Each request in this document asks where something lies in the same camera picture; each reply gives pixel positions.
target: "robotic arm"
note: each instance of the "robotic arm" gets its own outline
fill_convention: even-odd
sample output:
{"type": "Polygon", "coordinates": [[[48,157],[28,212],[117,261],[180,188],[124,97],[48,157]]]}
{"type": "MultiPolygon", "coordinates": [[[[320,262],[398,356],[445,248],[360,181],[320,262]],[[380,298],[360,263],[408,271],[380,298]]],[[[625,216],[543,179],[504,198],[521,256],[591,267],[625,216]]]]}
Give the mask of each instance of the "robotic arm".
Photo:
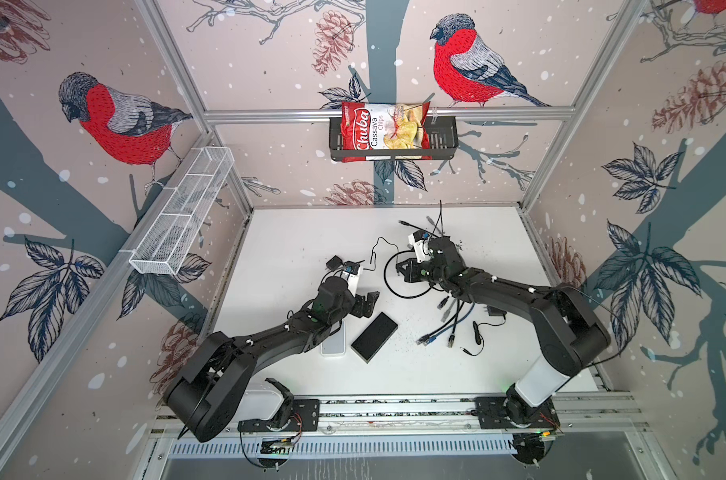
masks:
{"type": "Polygon", "coordinates": [[[533,323],[542,356],[507,390],[509,418],[527,425],[537,408],[575,377],[610,344],[608,331],[582,295],[562,283],[531,286],[467,267],[450,237],[418,230],[417,258],[396,265],[408,283],[438,284],[459,300],[491,305],[533,323]]]}
{"type": "Polygon", "coordinates": [[[251,377],[287,356],[308,352],[336,331],[348,314],[371,316],[378,292],[353,295],[350,281],[358,264],[345,264],[342,276],[331,276],[318,295],[282,325],[247,336],[214,332],[179,371],[163,400],[200,442],[214,438],[232,420],[251,377]]]}

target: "bird head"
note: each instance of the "bird head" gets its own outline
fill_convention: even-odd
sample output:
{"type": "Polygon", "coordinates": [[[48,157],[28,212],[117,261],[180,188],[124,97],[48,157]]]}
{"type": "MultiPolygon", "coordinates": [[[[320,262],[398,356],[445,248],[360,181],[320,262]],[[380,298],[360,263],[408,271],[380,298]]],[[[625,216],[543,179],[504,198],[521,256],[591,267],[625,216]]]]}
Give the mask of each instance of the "bird head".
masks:
{"type": "Polygon", "coordinates": [[[81,121],[91,120],[86,96],[98,84],[94,77],[83,72],[75,72],[64,79],[59,86],[59,101],[67,121],[76,118],[81,121]]]}
{"type": "Polygon", "coordinates": [[[443,46],[451,39],[454,33],[464,28],[475,28],[475,22],[472,21],[470,15],[464,13],[452,13],[441,18],[441,21],[432,29],[430,38],[435,40],[439,45],[443,46]]]}

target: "red bird belly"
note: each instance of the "red bird belly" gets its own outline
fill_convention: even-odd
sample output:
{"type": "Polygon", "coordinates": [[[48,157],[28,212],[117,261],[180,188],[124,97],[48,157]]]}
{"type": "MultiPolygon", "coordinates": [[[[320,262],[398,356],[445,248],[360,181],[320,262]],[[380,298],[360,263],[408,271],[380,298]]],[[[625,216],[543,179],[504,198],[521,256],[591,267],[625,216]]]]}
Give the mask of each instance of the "red bird belly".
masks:
{"type": "Polygon", "coordinates": [[[110,130],[107,123],[115,114],[115,104],[104,85],[92,88],[86,101],[91,120],[81,120],[80,124],[115,160],[131,165],[154,164],[171,144],[171,125],[138,137],[120,135],[110,130]]]}
{"type": "Polygon", "coordinates": [[[726,0],[694,0],[694,7],[699,13],[721,13],[726,10],[726,0]]]}
{"type": "Polygon", "coordinates": [[[461,52],[449,52],[448,48],[451,43],[445,47],[435,44],[435,63],[433,72],[435,73],[435,82],[455,101],[467,101],[485,103],[489,98],[496,97],[504,92],[501,88],[490,87],[479,82],[465,78],[457,72],[454,65],[451,64],[451,55],[461,52]]]}

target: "black basket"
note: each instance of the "black basket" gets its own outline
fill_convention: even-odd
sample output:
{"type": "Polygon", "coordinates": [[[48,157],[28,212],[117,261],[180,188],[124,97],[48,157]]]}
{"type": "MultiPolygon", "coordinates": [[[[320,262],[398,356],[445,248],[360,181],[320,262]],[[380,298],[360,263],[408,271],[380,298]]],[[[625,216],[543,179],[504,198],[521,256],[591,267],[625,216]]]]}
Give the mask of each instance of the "black basket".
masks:
{"type": "Polygon", "coordinates": [[[431,148],[399,148],[396,150],[343,150],[341,140],[341,118],[330,118],[329,149],[333,161],[343,161],[350,157],[431,157],[432,160],[450,160],[454,158],[459,146],[456,117],[436,117],[425,119],[425,132],[430,139],[431,148]]]}

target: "bird tail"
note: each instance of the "bird tail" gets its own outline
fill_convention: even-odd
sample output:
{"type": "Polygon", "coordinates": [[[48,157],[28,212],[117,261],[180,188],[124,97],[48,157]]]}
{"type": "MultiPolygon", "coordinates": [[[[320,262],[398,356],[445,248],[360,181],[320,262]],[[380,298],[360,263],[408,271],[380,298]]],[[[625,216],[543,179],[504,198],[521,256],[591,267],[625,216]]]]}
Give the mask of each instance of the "bird tail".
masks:
{"type": "Polygon", "coordinates": [[[526,94],[520,93],[520,94],[517,94],[517,96],[522,98],[523,100],[530,101],[532,104],[536,105],[537,107],[549,107],[550,106],[550,105],[544,103],[543,101],[540,101],[540,100],[532,97],[528,93],[526,93],[526,94]]]}

